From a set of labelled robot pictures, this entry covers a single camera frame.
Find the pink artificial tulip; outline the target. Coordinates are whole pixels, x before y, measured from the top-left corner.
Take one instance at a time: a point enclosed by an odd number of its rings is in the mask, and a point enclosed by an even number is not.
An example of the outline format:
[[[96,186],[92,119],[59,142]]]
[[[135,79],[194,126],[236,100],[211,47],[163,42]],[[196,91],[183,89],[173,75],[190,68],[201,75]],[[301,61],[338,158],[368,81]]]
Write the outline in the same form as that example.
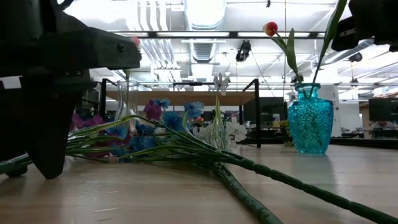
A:
[[[131,37],[130,40],[134,43],[137,48],[137,60],[140,62],[142,60],[141,41],[138,37]],[[131,70],[124,70],[126,74],[126,106],[127,106],[127,115],[136,115],[137,114],[137,91],[139,84],[132,80],[131,78]]]

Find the wooden shelf with black legs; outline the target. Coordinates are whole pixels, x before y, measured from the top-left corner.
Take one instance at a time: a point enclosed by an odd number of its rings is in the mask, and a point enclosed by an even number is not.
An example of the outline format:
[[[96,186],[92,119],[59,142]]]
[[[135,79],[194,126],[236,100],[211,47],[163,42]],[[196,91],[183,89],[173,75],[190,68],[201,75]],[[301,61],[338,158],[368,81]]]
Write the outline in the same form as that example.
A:
[[[118,86],[115,82],[104,78],[100,83],[100,114],[104,114],[106,107],[106,97],[110,98],[110,100],[118,100],[118,92],[117,91],[108,91],[107,83],[112,84],[113,86]],[[255,140],[249,141],[250,143],[246,144],[256,144],[257,148],[261,148],[262,140],[261,140],[261,116],[259,114],[260,111],[260,103],[259,103],[259,79],[253,79],[250,83],[242,83],[244,88],[242,91],[230,91],[227,92],[225,96],[221,95],[219,92],[215,91],[174,91],[175,86],[177,85],[188,85],[188,86],[205,86],[211,85],[211,82],[174,82],[174,83],[139,83],[142,85],[172,85],[173,91],[138,91],[133,93],[132,96],[127,96],[130,92],[129,90],[125,94],[127,100],[132,100],[133,103],[136,103],[137,106],[144,106],[151,99],[161,99],[168,98],[171,102],[172,106],[183,106],[184,103],[191,101],[201,101],[206,106],[214,106],[216,96],[219,96],[219,102],[221,106],[239,106],[239,123],[243,123],[243,106],[247,102],[254,100],[255,101],[255,119],[256,119],[256,138]],[[250,87],[254,87],[254,91],[248,91]]]

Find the blue patterned glass vase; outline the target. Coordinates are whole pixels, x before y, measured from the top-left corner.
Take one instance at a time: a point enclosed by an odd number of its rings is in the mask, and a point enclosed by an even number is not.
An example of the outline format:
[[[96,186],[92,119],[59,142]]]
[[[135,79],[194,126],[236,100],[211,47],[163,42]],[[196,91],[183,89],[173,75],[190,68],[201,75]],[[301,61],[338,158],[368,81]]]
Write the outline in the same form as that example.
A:
[[[320,98],[318,83],[295,86],[297,99],[288,107],[290,134],[294,146],[303,154],[324,154],[333,129],[333,102]]]

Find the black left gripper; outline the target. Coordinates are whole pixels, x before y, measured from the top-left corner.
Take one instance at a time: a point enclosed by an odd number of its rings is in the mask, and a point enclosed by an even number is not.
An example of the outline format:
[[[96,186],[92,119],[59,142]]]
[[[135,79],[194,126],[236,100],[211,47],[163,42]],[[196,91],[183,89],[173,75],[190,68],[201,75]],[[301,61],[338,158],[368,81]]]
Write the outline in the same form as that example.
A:
[[[23,90],[5,90],[4,78],[21,87],[78,88],[88,70],[138,68],[142,55],[129,38],[89,27],[67,14],[0,14],[0,162],[26,152],[46,179],[63,172],[70,123],[83,92],[37,95],[30,103],[31,145],[22,136]]]

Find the purple artificial flower bunch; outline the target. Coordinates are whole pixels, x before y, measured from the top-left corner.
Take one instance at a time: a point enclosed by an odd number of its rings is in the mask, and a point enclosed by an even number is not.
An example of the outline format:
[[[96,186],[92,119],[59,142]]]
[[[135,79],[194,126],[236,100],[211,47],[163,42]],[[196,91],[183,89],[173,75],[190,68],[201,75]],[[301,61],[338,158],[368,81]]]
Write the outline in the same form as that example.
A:
[[[147,119],[159,119],[162,107],[157,100],[149,100],[143,109]],[[11,159],[0,162],[0,175],[6,174],[9,177],[18,177],[27,172],[27,166],[32,163],[28,154],[14,156]]]

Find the clear glass vase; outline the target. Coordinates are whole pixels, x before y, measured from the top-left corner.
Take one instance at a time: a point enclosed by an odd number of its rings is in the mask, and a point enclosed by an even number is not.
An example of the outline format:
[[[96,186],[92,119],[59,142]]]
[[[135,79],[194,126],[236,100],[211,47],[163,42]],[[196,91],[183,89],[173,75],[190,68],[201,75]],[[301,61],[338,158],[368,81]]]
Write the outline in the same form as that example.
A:
[[[118,85],[118,108],[116,110],[115,120],[125,116],[137,115],[137,101],[139,83],[133,80],[120,80]]]

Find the dark red artificial tulip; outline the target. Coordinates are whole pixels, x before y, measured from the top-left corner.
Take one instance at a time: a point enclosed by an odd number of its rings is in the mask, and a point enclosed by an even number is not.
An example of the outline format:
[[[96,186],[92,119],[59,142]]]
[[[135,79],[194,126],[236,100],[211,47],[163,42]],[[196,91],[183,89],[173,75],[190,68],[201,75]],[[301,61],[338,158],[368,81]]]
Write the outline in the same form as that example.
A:
[[[314,84],[316,82],[317,76],[318,76],[318,71],[321,68],[321,64],[323,61],[323,58],[326,54],[326,50],[328,49],[330,42],[333,40],[333,38],[336,35],[336,31],[337,31],[337,25],[340,21],[340,18],[344,12],[345,6],[347,4],[348,0],[338,0],[335,10],[333,11],[332,15],[330,16],[330,19],[328,21],[327,27],[326,27],[326,31],[325,31],[325,36],[324,36],[324,41],[323,41],[323,46],[320,52],[320,57],[319,57],[319,61],[318,61],[318,65],[317,68],[315,70],[315,74],[312,80],[312,88],[310,90],[310,95],[313,92],[314,89]]]

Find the black aluminium table frame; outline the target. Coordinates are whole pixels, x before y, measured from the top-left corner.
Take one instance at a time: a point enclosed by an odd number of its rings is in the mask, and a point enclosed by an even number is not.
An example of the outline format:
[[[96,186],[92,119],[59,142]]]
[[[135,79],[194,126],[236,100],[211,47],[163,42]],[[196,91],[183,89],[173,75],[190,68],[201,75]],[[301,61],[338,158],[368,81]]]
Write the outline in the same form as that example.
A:
[[[282,138],[262,138],[260,144],[283,144]],[[256,139],[245,139],[238,144],[257,144]],[[331,138],[330,144],[398,150],[398,139]]]

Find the white artificial flower bunch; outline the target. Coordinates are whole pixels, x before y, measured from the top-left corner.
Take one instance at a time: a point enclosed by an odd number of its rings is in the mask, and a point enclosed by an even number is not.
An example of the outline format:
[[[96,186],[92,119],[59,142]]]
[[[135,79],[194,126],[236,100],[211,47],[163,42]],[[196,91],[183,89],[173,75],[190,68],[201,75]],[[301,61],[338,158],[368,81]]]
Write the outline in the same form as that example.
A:
[[[302,190],[307,194],[322,199],[342,209],[349,210],[350,212],[375,223],[398,224],[398,218],[396,217],[392,217],[386,213],[382,213],[363,204],[352,202],[346,198],[340,197],[339,195],[322,190],[314,185],[306,184],[301,180],[293,178],[287,174],[281,173],[261,164],[256,164],[253,161],[250,161],[244,157],[239,157],[238,155],[229,152],[231,136],[233,136],[234,140],[237,142],[245,140],[247,135],[246,128],[241,124],[225,121],[222,117],[222,112],[220,111],[220,102],[219,100],[216,100],[215,117],[213,118],[213,122],[204,128],[200,128],[200,130],[197,130],[197,128],[191,130],[189,121],[193,118],[198,118],[198,116],[194,114],[196,110],[197,109],[185,109],[185,115],[183,117],[184,129],[187,130],[187,133],[192,134],[194,137],[203,141],[207,147],[212,146],[218,151],[222,152],[226,156],[223,159],[224,162],[235,164],[247,170],[254,171],[257,174],[270,177],[273,180],[282,182],[295,189]]]

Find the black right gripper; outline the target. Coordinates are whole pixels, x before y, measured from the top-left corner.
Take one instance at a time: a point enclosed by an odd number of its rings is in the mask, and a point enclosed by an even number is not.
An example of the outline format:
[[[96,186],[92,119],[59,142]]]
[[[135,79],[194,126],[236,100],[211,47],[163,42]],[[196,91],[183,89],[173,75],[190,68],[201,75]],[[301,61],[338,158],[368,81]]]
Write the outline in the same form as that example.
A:
[[[373,38],[375,45],[388,45],[398,52],[398,0],[350,0],[351,16],[339,21],[331,48],[343,51],[356,47],[360,40]],[[356,28],[354,35],[340,33]]]

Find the orange artificial tulip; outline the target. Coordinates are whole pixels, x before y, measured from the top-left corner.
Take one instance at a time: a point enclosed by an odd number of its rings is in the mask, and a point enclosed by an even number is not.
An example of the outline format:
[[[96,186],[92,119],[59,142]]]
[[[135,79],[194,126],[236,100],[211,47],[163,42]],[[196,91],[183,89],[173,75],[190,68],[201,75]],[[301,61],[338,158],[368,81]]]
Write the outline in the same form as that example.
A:
[[[287,64],[295,74],[296,82],[301,84],[303,76],[299,74],[295,54],[295,30],[291,28],[287,40],[285,41],[278,33],[278,25],[275,22],[268,22],[263,26],[264,33],[276,43],[285,53]]]

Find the blue artificial flower bunch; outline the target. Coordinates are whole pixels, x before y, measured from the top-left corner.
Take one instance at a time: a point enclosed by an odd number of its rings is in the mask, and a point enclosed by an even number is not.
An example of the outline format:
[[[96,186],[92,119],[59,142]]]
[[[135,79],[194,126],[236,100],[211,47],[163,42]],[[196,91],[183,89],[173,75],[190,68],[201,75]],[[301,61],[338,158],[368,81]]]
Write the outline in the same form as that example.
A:
[[[118,162],[169,161],[193,164],[215,175],[260,220],[261,224],[283,224],[274,213],[239,183],[227,167],[230,163],[223,161],[226,156],[222,152],[212,146],[207,147],[203,141],[187,133],[187,130],[184,129],[185,109],[197,109],[194,114],[199,118],[203,112],[203,103],[199,101],[187,103],[184,106],[183,114],[167,110],[169,105],[167,100],[157,100],[157,104],[162,107],[159,119],[147,119],[146,115],[130,115],[127,120],[133,122],[132,130],[125,131],[123,124],[107,130],[108,133],[116,132],[119,137],[127,139],[127,143],[123,146],[116,146],[111,150],[109,156],[112,160]],[[189,124],[191,130],[197,128],[193,125],[193,119],[189,121]],[[232,152],[233,136],[230,141],[229,152]]]

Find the white round column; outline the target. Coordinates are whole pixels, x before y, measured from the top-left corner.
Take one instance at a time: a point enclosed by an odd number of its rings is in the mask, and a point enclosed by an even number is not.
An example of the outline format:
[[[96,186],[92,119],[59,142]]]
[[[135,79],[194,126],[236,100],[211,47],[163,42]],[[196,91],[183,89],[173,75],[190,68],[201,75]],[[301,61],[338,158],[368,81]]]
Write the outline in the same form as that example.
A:
[[[341,137],[340,102],[337,86],[322,85],[319,97],[330,100],[333,103],[333,128],[331,137]]]

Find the black computer monitor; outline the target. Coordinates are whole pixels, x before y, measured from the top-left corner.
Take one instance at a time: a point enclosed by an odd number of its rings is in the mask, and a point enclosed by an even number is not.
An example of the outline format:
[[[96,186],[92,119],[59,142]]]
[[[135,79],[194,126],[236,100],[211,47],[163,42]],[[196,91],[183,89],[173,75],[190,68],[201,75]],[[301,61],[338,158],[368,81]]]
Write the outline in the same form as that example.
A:
[[[252,99],[243,106],[243,121],[256,124],[256,116],[260,116],[262,126],[270,125],[273,121],[280,121],[286,118],[285,102],[282,97],[260,97],[259,111],[256,109],[256,100]]]
[[[370,121],[398,121],[398,98],[369,99]]]

